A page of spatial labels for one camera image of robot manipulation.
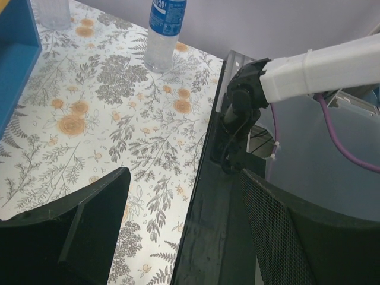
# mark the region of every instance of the tablecloth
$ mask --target tablecloth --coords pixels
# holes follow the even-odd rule
[[[0,219],[126,166],[109,283],[169,284],[222,60],[177,43],[151,73],[146,29],[69,4],[69,30],[37,19],[43,51],[0,142]]]

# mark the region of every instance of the floral pattern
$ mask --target floral pattern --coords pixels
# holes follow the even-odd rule
[[[37,20],[43,51],[0,141],[0,219],[126,166],[109,284],[169,284],[222,62],[177,43],[153,74],[145,29],[69,3],[69,30]]]

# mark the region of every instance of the gray leaf pattern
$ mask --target gray leaf pattern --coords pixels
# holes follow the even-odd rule
[[[146,29],[69,5],[68,30],[37,21],[42,54],[0,141],[0,219],[126,166],[109,284],[170,284],[222,60],[177,43],[154,74]]]

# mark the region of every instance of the robotic arm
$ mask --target robotic arm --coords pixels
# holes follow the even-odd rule
[[[269,103],[380,82],[380,34],[316,51],[243,66],[227,86],[224,130],[243,138]]]

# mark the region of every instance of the water bottle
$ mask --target water bottle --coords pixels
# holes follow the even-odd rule
[[[145,66],[150,71],[164,73],[172,67],[185,8],[186,0],[153,0],[144,55]]]

